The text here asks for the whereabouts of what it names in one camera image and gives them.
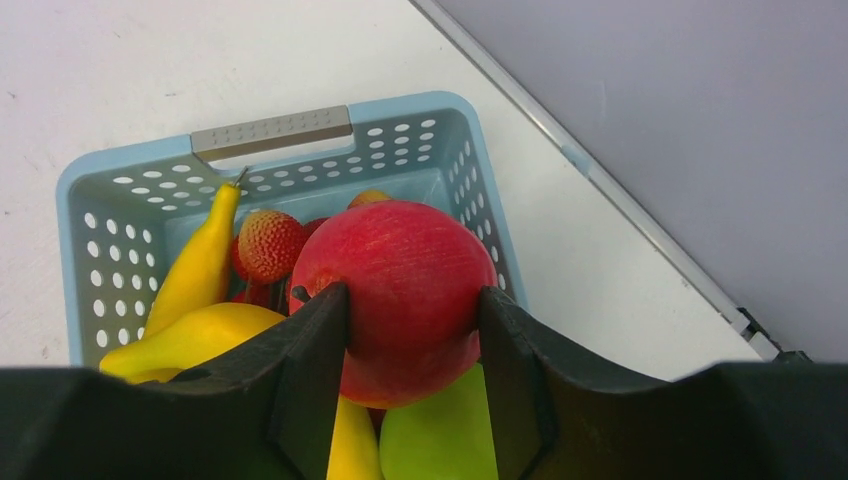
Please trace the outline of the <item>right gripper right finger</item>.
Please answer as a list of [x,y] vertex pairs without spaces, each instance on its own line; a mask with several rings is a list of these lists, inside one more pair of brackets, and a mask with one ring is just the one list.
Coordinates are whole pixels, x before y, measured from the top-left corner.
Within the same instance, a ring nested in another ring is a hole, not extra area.
[[667,382],[479,297],[503,479],[843,479],[847,368],[729,362]]

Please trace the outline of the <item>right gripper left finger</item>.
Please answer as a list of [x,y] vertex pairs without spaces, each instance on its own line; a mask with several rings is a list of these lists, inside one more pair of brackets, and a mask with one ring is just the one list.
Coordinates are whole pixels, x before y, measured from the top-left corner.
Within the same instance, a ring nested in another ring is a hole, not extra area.
[[322,479],[348,340],[334,283],[167,383],[89,368],[1,373],[5,479]]

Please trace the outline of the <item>yellow fake banana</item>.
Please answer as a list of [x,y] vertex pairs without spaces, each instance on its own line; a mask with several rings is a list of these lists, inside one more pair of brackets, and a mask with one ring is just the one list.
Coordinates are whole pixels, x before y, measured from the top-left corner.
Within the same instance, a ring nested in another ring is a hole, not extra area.
[[[160,330],[147,329],[133,343],[116,348],[99,370],[131,384],[168,381],[284,321],[267,308],[223,302],[194,310]],[[338,398],[328,479],[381,479],[376,435],[366,408]]]

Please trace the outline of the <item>green fake apple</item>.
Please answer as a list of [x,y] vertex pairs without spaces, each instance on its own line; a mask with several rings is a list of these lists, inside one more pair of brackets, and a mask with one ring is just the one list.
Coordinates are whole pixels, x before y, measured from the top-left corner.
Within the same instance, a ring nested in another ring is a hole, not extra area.
[[483,367],[476,364],[440,392],[389,410],[379,454],[386,479],[497,479]]

